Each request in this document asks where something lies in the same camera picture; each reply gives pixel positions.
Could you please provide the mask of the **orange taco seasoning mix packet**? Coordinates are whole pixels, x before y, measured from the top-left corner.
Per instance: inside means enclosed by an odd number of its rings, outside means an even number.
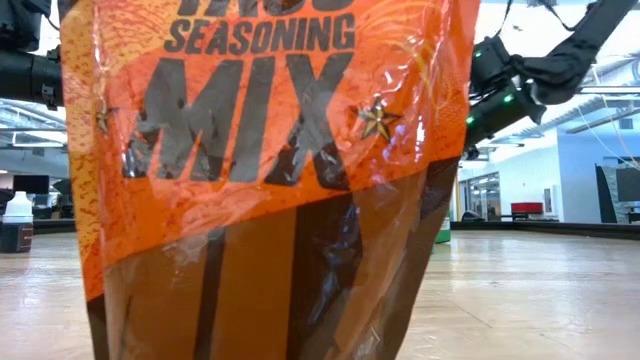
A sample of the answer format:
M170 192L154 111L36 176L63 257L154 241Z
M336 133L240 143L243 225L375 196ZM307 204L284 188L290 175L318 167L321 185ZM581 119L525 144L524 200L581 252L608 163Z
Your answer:
M481 0L57 0L95 360L396 360Z

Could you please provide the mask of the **black aluminium table frame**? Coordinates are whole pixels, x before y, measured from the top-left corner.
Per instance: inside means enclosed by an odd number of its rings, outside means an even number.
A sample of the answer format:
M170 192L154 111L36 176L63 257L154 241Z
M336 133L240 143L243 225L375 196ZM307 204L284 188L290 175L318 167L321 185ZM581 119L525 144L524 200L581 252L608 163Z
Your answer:
M640 241L640 225L587 224L543 221L516 222L452 222L456 231L523 231L593 238L611 238ZM75 232L72 219L37 219L34 221L36 234Z

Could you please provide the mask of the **small dark bottle white cap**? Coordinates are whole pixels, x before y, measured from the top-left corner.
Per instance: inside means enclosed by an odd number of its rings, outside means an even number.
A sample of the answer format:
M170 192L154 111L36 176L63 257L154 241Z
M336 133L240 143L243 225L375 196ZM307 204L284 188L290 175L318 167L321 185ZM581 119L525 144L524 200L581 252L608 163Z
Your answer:
M17 191L2 215L0 253L28 253L33 235L32 202L24 191Z

